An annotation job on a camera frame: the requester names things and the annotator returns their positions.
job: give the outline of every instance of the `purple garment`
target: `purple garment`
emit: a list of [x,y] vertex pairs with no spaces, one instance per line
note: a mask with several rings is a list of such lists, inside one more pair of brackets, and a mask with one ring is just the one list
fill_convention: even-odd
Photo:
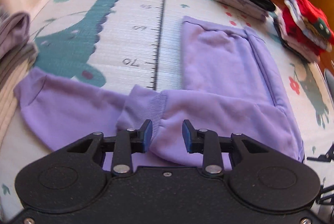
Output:
[[91,132],[111,136],[151,119],[151,153],[133,155],[134,167],[201,166],[202,155],[188,154],[182,138],[182,121],[189,119],[195,128],[225,137],[241,132],[303,159],[300,132],[278,69],[252,29],[185,17],[182,59],[187,90],[158,93],[135,86],[125,96],[34,68],[15,95],[27,124],[53,150]]

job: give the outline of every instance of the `red clothing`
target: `red clothing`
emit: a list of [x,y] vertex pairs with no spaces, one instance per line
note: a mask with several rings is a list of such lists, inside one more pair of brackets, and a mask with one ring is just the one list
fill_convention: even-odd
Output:
[[293,38],[295,38],[298,42],[301,44],[305,44],[307,47],[312,50],[315,55],[319,55],[325,50],[321,49],[319,46],[315,45],[313,41],[311,41],[309,38],[307,38],[302,30],[296,25],[296,23],[293,21],[293,18],[290,14],[290,11],[287,7],[283,10],[283,19],[285,22],[285,27],[287,30],[287,34]]
[[316,23],[318,18],[324,21],[331,35],[328,41],[331,44],[334,44],[334,34],[333,31],[329,28],[325,13],[320,8],[316,8],[314,5],[312,5],[309,0],[296,0],[296,1],[299,6],[300,13],[304,17],[306,17],[312,24]]

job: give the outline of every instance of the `printed number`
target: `printed number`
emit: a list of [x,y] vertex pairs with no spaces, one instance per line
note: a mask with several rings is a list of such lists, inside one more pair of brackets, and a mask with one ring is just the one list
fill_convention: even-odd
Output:
[[134,66],[134,67],[139,67],[139,65],[136,64],[136,61],[137,61],[137,59],[132,60],[132,59],[126,58],[126,59],[123,60],[123,64],[124,65],[129,65],[129,66]]
[[146,26],[134,26],[132,29],[138,30],[140,29],[141,31],[145,30],[147,27]]

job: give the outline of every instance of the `gray folded clothing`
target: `gray folded clothing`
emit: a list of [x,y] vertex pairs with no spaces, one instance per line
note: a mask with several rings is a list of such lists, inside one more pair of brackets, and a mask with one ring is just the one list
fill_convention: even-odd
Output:
[[256,18],[261,21],[265,21],[268,16],[268,11],[260,8],[258,5],[254,4],[249,0],[216,0],[218,2],[227,4],[231,7],[234,7],[253,18]]
[[29,39],[30,17],[26,12],[8,15],[0,8],[0,59],[17,45]]

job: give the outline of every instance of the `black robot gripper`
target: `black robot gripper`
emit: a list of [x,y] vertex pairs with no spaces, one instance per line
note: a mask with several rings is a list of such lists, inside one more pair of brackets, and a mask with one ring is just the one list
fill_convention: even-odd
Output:
[[[306,165],[243,134],[219,137],[182,125],[198,167],[138,167],[152,122],[115,137],[92,133],[23,168],[15,188],[24,210],[11,224],[320,224],[310,207],[320,181]],[[102,169],[113,152],[110,171]],[[232,170],[224,169],[222,152]]]

